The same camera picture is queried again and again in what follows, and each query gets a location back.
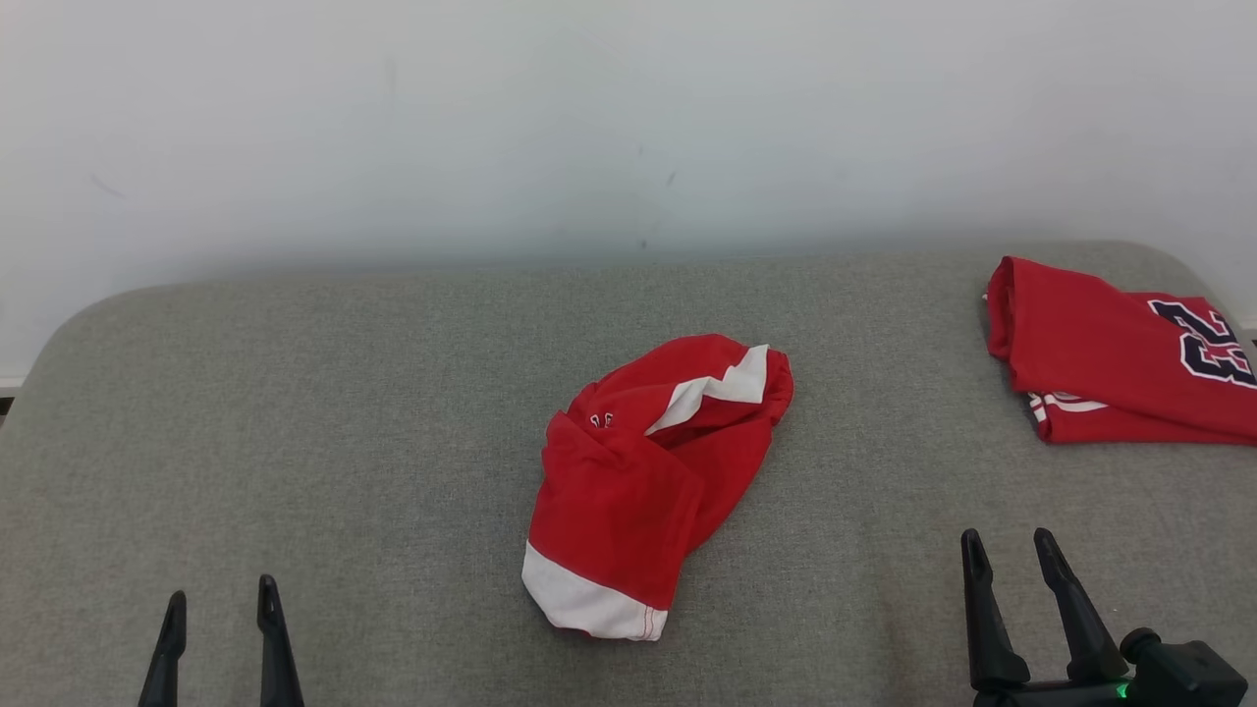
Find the red white numbered jersey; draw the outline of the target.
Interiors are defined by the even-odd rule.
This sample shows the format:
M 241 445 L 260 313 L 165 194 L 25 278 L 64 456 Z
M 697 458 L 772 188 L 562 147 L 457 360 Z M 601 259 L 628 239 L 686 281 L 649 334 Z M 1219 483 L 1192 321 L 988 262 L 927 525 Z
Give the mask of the red white numbered jersey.
M 987 348 L 1043 442 L 1257 447 L 1257 366 L 1210 301 L 1014 255 L 984 299 Z

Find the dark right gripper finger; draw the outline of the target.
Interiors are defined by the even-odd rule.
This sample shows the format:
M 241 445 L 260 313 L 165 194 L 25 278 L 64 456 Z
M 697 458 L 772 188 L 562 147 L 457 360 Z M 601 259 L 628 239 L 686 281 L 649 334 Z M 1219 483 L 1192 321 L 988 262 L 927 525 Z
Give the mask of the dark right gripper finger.
M 1050 530 L 1040 527 L 1033 536 L 1035 550 L 1043 581 L 1055 595 L 1068 647 L 1068 681 L 1121 681 L 1128 676 L 1128 662 L 1112 642 L 1112 635 L 1068 566 L 1063 550 Z
M 1028 684 L 1031 672 L 1011 648 L 1009 632 L 994 596 L 994 572 L 975 528 L 962 533 L 962 598 L 970 687 L 1007 689 Z

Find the red white sports shorts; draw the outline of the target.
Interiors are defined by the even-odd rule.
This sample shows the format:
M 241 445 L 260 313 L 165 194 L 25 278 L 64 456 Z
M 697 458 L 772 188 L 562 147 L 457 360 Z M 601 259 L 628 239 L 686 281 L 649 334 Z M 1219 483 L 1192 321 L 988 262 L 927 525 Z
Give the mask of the red white sports shorts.
M 793 395 L 781 350 L 706 333 L 664 342 L 556 413 L 520 569 L 552 626 L 660 639 L 683 564 L 737 509 Z

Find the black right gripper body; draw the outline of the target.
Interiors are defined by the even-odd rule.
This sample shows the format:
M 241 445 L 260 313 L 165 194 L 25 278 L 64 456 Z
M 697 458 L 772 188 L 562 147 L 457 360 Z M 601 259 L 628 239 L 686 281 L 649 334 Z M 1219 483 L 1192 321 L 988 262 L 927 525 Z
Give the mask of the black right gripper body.
M 970 707 L 1140 707 L 1131 681 L 975 681 Z

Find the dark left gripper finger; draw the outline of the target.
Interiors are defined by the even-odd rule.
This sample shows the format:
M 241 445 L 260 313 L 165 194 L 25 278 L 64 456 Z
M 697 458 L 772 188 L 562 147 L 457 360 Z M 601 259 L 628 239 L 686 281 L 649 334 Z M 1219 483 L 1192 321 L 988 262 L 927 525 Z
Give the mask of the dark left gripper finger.
M 186 594 L 168 599 L 137 707 L 177 707 L 178 665 L 186 649 Z
M 261 574 L 256 586 L 256 626 L 263 635 L 260 707 L 305 707 L 277 582 Z

